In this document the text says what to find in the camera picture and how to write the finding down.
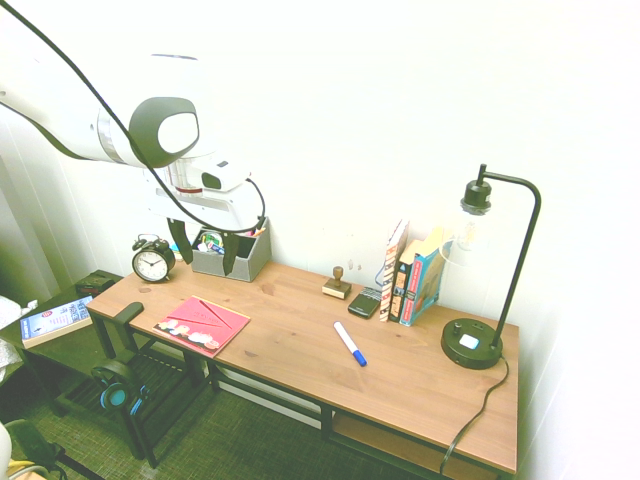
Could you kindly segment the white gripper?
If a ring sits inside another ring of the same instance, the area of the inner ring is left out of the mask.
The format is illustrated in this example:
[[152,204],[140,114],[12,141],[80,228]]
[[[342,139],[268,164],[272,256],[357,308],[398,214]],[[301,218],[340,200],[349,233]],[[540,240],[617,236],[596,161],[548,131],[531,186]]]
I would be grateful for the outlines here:
[[[156,170],[163,184],[176,201],[173,201],[149,170],[143,172],[145,199],[149,210],[166,217],[168,227],[183,261],[193,262],[193,248],[186,234],[184,222],[207,224],[223,230],[253,228],[260,218],[260,194],[255,185],[241,181],[228,191],[208,189],[190,178],[178,180],[175,186],[168,168]],[[228,276],[235,264],[239,250],[239,237],[232,232],[223,233],[222,268]]]

